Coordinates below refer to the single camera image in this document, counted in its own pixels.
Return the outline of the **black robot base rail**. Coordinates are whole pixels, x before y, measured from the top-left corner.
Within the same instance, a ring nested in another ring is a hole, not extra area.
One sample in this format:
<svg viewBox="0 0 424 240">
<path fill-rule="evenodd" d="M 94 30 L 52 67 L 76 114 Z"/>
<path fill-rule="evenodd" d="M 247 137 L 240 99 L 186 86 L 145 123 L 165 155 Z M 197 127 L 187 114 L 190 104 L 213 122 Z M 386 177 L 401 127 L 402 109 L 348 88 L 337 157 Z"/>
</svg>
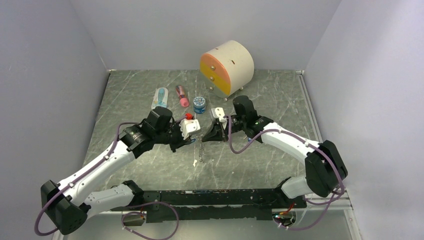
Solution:
<svg viewBox="0 0 424 240">
<path fill-rule="evenodd" d="M 145 211 L 148 223 L 180 220 L 256 219 L 270 221 L 277 212 L 304 209 L 303 197 L 288 198 L 277 188 L 146 190 L 142 199 L 112 211 Z"/>
</svg>

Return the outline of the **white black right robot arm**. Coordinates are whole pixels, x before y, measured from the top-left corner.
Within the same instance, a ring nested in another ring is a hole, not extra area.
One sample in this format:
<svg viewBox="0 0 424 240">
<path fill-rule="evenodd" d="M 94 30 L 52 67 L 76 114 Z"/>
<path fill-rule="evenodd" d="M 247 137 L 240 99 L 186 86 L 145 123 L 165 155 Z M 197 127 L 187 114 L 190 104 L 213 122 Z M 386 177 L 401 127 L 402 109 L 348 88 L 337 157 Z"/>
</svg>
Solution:
<svg viewBox="0 0 424 240">
<path fill-rule="evenodd" d="M 286 208 L 296 197 L 308 194 L 325 198 L 330 194 L 341 197 L 345 193 L 343 180 L 348 171 L 332 141 L 310 140 L 283 128 L 271 118 L 259 115 L 246 95 L 234 98 L 233 108 L 233 115 L 226 115 L 221 107 L 211 109 L 214 121 L 202 141 L 228 142 L 234 154 L 241 154 L 250 144 L 236 150 L 232 141 L 233 134 L 244 132 L 251 142 L 273 146 L 303 164 L 303 175 L 283 180 L 276 188 L 274 196 L 278 206 Z"/>
</svg>

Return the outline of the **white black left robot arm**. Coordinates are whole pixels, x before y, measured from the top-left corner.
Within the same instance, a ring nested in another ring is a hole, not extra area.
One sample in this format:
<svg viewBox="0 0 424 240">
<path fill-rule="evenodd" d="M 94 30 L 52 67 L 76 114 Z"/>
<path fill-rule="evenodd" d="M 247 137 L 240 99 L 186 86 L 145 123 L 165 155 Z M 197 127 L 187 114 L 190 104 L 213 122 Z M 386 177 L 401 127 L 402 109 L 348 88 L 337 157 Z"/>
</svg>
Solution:
<svg viewBox="0 0 424 240">
<path fill-rule="evenodd" d="M 59 231 L 69 235 L 101 212 L 118 207 L 139 209 L 146 203 L 146 194 L 134 181 L 126 180 L 102 191 L 95 190 L 97 185 L 155 145 L 168 145 L 172 152 L 190 145 L 200 130 L 194 117 L 175 120 L 169 109 L 160 106 L 141 122 L 120 123 L 111 144 L 90 163 L 59 182 L 48 180 L 41 186 L 42 209 L 35 233 L 45 236 Z"/>
</svg>

